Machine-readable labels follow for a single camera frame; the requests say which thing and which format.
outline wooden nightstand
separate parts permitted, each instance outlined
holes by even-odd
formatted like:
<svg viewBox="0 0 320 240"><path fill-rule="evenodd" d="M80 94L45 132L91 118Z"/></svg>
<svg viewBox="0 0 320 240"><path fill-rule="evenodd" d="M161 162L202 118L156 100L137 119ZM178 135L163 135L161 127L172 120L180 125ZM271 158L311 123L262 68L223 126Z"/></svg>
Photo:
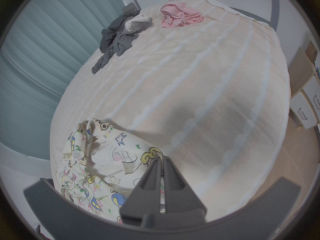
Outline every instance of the wooden nightstand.
<svg viewBox="0 0 320 240"><path fill-rule="evenodd" d="M290 66L290 109L304 128L316 126L320 118L320 79L314 64L300 47Z"/></svg>

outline cartoon print shirt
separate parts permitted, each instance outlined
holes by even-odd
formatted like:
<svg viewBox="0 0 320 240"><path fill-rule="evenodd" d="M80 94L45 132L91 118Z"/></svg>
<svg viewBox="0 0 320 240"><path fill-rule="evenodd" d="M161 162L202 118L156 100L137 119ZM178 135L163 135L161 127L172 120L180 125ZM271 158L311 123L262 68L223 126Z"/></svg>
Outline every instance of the cartoon print shirt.
<svg viewBox="0 0 320 240"><path fill-rule="evenodd" d="M79 123L56 171L62 195L99 217L122 223L119 208L152 160L163 153L99 119Z"/></svg>

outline bed sheet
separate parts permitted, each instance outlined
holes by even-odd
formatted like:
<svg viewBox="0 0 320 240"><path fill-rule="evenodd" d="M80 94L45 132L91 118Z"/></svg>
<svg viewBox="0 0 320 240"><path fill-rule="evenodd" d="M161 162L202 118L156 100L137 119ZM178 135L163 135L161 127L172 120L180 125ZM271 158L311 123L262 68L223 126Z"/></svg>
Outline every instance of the bed sheet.
<svg viewBox="0 0 320 240"><path fill-rule="evenodd" d="M78 122L105 119L172 158L211 221L243 207L269 174L285 137L290 86L275 31L214 0L177 0L204 20L154 26L96 74L97 49L67 87L50 128L53 180Z"/></svg>

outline white drawer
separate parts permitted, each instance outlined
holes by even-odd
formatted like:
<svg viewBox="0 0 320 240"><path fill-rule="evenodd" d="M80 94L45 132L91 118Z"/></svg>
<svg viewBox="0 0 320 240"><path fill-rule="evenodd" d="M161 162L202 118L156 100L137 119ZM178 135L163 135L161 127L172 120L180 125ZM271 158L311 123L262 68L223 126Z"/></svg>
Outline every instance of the white drawer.
<svg viewBox="0 0 320 240"><path fill-rule="evenodd" d="M318 118L320 118L320 85L316 76L313 76L309 80L309 82L303 87L303 90L311 101Z"/></svg>
<svg viewBox="0 0 320 240"><path fill-rule="evenodd" d="M316 116L301 92L290 99L290 108L300 119L304 128L308 129L317 125Z"/></svg>

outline curtain fold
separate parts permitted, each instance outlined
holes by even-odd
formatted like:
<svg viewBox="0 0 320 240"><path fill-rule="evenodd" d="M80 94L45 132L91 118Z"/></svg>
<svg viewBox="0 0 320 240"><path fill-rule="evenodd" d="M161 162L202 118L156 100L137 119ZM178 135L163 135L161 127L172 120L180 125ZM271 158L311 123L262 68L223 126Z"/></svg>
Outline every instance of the curtain fold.
<svg viewBox="0 0 320 240"><path fill-rule="evenodd" d="M31 0L0 50L0 142L49 159L50 124L66 87L99 48L122 0Z"/></svg>

